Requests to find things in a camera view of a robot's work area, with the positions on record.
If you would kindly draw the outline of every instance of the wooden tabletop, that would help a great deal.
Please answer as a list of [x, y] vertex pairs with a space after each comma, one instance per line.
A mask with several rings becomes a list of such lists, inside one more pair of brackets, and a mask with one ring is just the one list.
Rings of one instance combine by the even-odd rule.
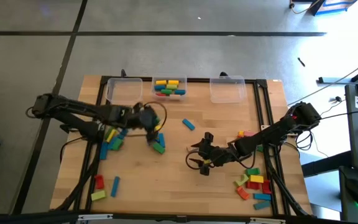
[[[85, 76], [78, 100], [95, 103], [100, 79], [100, 76]], [[150, 94], [150, 88], [150, 82], [143, 82], [143, 102], [155, 100]], [[287, 112], [282, 82], [269, 80], [268, 92], [276, 122]], [[226, 147], [226, 143], [233, 140], [239, 130], [260, 130], [252, 85], [246, 84], [246, 98], [241, 103], [212, 103], [209, 99], [209, 83], [188, 83], [187, 93], [183, 101], [163, 102], [168, 110], [167, 122], [161, 130], [165, 136], [165, 154], [161, 155], [148, 146], [145, 137], [132, 137], [125, 138], [119, 151], [109, 151], [107, 160], [100, 162], [98, 174], [104, 177], [107, 197], [92, 203], [93, 212], [271, 216], [271, 208], [253, 208], [253, 204], [260, 201], [252, 199], [252, 196], [248, 200], [238, 196], [233, 182], [244, 173], [244, 168], [238, 163], [231, 162], [211, 169], [209, 176], [200, 175], [185, 164], [187, 150], [192, 144], [198, 143], [206, 131], [214, 135], [214, 145]], [[153, 107], [163, 119], [163, 110], [158, 105]], [[267, 124], [266, 110], [262, 107]], [[184, 118], [195, 125], [194, 131], [181, 123]], [[143, 132], [137, 130], [129, 134]], [[78, 137], [77, 133], [70, 133], [68, 141]], [[85, 146], [86, 141], [66, 146], [50, 208], [59, 206], [77, 184]], [[280, 155], [286, 186], [302, 208], [311, 213], [298, 153], [284, 145]], [[248, 166], [251, 163], [252, 158], [244, 161]], [[265, 177], [265, 165], [260, 152], [257, 152], [255, 167]], [[117, 197], [113, 198], [109, 195], [115, 176], [119, 176], [121, 181]], [[87, 191], [88, 184], [84, 187], [81, 208], [85, 206]], [[249, 194], [262, 193], [261, 190], [246, 191]], [[277, 186], [275, 191], [278, 211], [283, 213]]]

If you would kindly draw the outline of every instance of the red block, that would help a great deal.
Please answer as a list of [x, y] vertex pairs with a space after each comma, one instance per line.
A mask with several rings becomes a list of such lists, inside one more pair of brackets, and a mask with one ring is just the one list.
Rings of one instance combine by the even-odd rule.
[[240, 197], [244, 200], [249, 199], [249, 194], [242, 188], [242, 186], [237, 188], [237, 194], [239, 194]]
[[96, 189], [103, 189], [104, 188], [103, 176], [102, 175], [96, 175], [94, 177], [94, 179], [96, 181]]
[[255, 182], [251, 182], [251, 181], [247, 181], [247, 182], [246, 182], [246, 188], [248, 188], [248, 189], [254, 189], [254, 190], [259, 190], [259, 189], [260, 189], [260, 184], [259, 184], [259, 183], [255, 183]]
[[262, 192], [264, 194], [271, 194], [272, 191], [270, 190], [270, 181], [269, 180], [265, 180], [262, 184]]

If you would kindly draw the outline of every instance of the gray floor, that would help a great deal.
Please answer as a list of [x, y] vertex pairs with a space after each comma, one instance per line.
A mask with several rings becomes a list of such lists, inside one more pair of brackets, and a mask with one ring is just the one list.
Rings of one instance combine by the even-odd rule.
[[[73, 29], [80, 0], [0, 0], [0, 30]], [[341, 77], [358, 66], [358, 2], [336, 16], [294, 15], [287, 1], [89, 1], [82, 31], [244, 31], [328, 32], [324, 37], [77, 37], [60, 94], [76, 98], [84, 75], [129, 76], [182, 73], [189, 77], [216, 77], [225, 71], [246, 78], [281, 79], [287, 101], [321, 88], [320, 76]], [[8, 212], [22, 177], [39, 121], [24, 110], [35, 96], [55, 83], [69, 37], [0, 36], [0, 213]], [[306, 64], [303, 67], [297, 58]], [[343, 95], [343, 86], [308, 99], [318, 111], [328, 99]], [[332, 114], [342, 112], [338, 106]], [[347, 136], [345, 118], [316, 128], [320, 151], [329, 156], [349, 150], [348, 142], [326, 137], [333, 123]], [[48, 130], [24, 212], [48, 210], [55, 185], [58, 153], [66, 134], [52, 121]], [[309, 152], [321, 156], [312, 148]]]

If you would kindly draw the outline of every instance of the clear plastic bin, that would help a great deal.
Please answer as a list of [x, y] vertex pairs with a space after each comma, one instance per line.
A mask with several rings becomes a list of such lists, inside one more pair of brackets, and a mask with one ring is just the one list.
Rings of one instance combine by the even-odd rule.
[[[178, 90], [184, 90], [184, 95], [175, 95], [171, 94], [169, 96], [158, 96], [157, 93], [160, 93], [159, 91], [155, 90], [155, 82], [158, 80], [178, 80]], [[177, 75], [177, 74], [158, 74], [153, 77], [152, 79], [152, 95], [154, 98], [159, 100], [184, 100], [187, 95], [187, 76], [186, 75]]]
[[244, 77], [228, 76], [209, 79], [213, 103], [240, 103], [246, 96]]
[[110, 78], [106, 99], [116, 105], [133, 105], [143, 100], [143, 82], [140, 78]]

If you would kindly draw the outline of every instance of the yellow block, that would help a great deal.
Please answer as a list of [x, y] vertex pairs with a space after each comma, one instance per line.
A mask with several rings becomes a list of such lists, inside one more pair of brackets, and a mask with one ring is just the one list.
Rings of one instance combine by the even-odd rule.
[[106, 197], [106, 192], [104, 190], [101, 190], [99, 192], [95, 192], [91, 194], [91, 200], [92, 202], [95, 200], [99, 200]]
[[179, 80], [168, 80], [168, 84], [179, 85]]
[[158, 80], [158, 81], [155, 81], [155, 84], [156, 85], [166, 85], [167, 81], [166, 80]]
[[112, 137], [114, 137], [114, 135], [117, 134], [117, 133], [118, 133], [117, 130], [115, 130], [115, 129], [111, 130], [111, 133], [110, 133], [109, 137], [106, 139], [106, 142], [110, 143]]
[[264, 182], [264, 177], [259, 175], [250, 175], [249, 181], [256, 182], [256, 183], [262, 183]]

